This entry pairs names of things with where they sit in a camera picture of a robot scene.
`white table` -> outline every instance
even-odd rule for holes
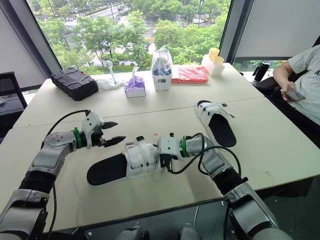
[[[124,144],[144,136],[156,143],[159,136],[170,132],[176,137],[203,132],[195,107],[155,111],[134,115],[104,118],[118,126],[104,131],[106,139],[127,136],[109,148],[80,149],[67,156],[56,181],[57,218],[54,230],[121,220],[147,213],[170,210],[219,199],[221,194],[208,176],[198,172],[194,163],[182,174],[168,172],[131,179],[106,186],[91,188],[86,180],[89,167],[119,154]],[[230,121],[237,144],[231,149],[238,156],[243,177],[255,189],[265,189],[320,174],[319,149],[298,130],[278,109],[264,98],[227,102],[226,110],[235,116]],[[51,127],[48,125],[13,128],[0,145],[0,209],[3,209],[21,180],[41,142]],[[81,127],[81,121],[65,122],[57,131]],[[237,169],[235,160],[223,154]],[[185,162],[174,161],[174,169]],[[48,203],[48,230],[53,213],[53,198]]]
[[[155,90],[150,71],[136,74],[145,81],[145,97],[127,99],[124,88],[121,87],[115,90],[99,90],[82,101],[74,101],[47,79],[14,128],[54,124],[60,117],[81,109],[91,109],[105,118],[193,107],[200,100],[224,103],[263,97],[229,63],[225,63],[222,76],[209,77],[207,84],[173,83],[168,91],[161,92]],[[132,77],[132,73],[117,73],[115,76],[127,81]],[[92,77],[109,79],[111,76],[108,74]],[[63,122],[77,120],[82,120],[81,114],[72,115]]]

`mobile phone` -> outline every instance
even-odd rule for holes
[[[292,91],[284,91],[283,92],[285,96],[287,96],[289,99],[293,100],[293,101],[300,101],[303,99],[306,99],[304,96],[302,96],[299,92],[292,90]]]

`green joint ring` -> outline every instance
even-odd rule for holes
[[[77,127],[74,128],[74,130],[72,130],[75,138],[76,138],[76,143],[77,143],[77,148],[78,149],[81,149],[82,148],[82,142],[81,142],[81,137],[80,137],[80,134],[79,134],[79,130]]]
[[[182,142],[180,142],[180,147],[182,148],[182,152],[183,152],[183,155],[184,155],[183,157],[184,157],[184,158],[190,157],[190,156],[188,155],[188,153],[187,153],[186,141],[187,141],[187,137],[184,136],[184,137],[182,138]]]

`black thermos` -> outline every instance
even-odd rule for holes
[[[260,82],[264,75],[266,74],[268,68],[270,67],[270,62],[269,61],[262,61],[259,66],[256,67],[254,70],[254,73],[252,76],[255,75],[254,80],[257,82]]]

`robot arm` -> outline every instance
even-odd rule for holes
[[[214,146],[207,137],[204,137],[204,141],[205,149]],[[183,137],[182,140],[177,140],[173,136],[162,137],[158,141],[158,148],[161,161],[171,168],[172,156],[173,159],[181,160],[200,153],[202,138]],[[203,154],[202,166],[231,208],[230,221],[239,239],[292,240],[289,235],[279,229],[275,216],[246,182],[248,178],[241,178],[220,152],[216,149],[206,150]]]
[[[0,215],[0,240],[28,240],[42,234],[48,215],[49,193],[66,156],[80,148],[108,147],[121,142],[124,136],[111,140],[102,138],[102,129],[115,125],[117,123],[103,122],[97,114],[89,112],[82,123],[82,131],[75,128],[48,135],[19,189],[14,191]]]

